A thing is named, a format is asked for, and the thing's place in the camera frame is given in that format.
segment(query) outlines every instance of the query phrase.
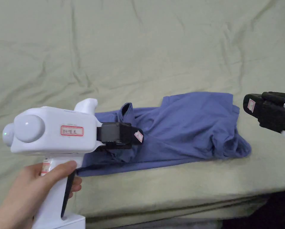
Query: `blue t-shirt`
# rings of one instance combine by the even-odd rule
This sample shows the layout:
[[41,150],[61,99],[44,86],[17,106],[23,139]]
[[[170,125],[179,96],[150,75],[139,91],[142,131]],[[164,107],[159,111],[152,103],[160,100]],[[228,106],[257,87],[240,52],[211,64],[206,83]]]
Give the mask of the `blue t-shirt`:
[[239,107],[233,95],[193,92],[164,97],[160,107],[96,113],[104,122],[141,128],[144,142],[129,150],[94,151],[84,156],[79,176],[96,176],[183,163],[245,157],[250,145],[238,134]]

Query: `red sticker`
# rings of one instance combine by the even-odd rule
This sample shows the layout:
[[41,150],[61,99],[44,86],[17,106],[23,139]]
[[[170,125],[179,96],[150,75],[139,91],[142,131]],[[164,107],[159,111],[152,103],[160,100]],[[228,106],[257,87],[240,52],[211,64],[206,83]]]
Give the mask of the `red sticker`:
[[254,100],[249,99],[247,108],[253,113],[256,102]]
[[134,136],[142,143],[143,142],[143,135],[141,134],[141,132],[137,131],[136,133],[134,133]]
[[84,134],[83,127],[80,127],[80,126],[61,126],[61,135],[63,135],[63,136],[82,137],[83,134]]

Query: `light green bedsheet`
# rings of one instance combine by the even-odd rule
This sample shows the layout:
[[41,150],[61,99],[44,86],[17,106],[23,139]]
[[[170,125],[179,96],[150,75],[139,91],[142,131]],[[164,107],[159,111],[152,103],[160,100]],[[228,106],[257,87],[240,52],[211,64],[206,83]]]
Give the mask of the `light green bedsheet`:
[[[85,98],[98,112],[158,106],[193,91],[232,93],[239,107],[285,92],[285,0],[0,1],[0,204],[19,169],[42,160],[2,142],[20,112]],[[243,109],[238,128],[250,157],[87,177],[68,209],[93,228],[251,214],[265,199],[241,198],[285,189],[285,139]]]

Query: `human hand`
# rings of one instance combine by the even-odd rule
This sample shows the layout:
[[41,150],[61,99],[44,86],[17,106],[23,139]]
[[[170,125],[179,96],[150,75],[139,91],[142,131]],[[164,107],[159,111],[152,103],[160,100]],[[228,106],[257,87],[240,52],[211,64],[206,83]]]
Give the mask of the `human hand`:
[[[68,177],[77,167],[75,161],[60,164],[40,176],[42,163],[21,170],[6,199],[0,207],[0,229],[31,229],[33,216],[54,184]],[[69,198],[81,189],[82,179],[75,177]]]

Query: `finger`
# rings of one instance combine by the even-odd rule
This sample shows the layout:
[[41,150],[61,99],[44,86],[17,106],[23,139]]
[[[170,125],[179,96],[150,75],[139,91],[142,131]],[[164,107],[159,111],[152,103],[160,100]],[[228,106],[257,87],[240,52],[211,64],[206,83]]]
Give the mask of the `finger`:
[[46,180],[48,188],[52,188],[52,186],[54,186],[57,181],[68,177],[72,172],[74,172],[76,167],[77,163],[75,161],[69,161],[64,164],[59,164],[57,167],[51,170],[48,174],[44,175],[42,178]]
[[82,186],[81,185],[79,185],[79,184],[75,184],[75,185],[73,185],[72,187],[71,187],[71,192],[78,192],[78,191],[80,191],[81,190],[81,188],[82,188]]
[[75,177],[73,184],[81,184],[82,183],[82,178],[81,177]]

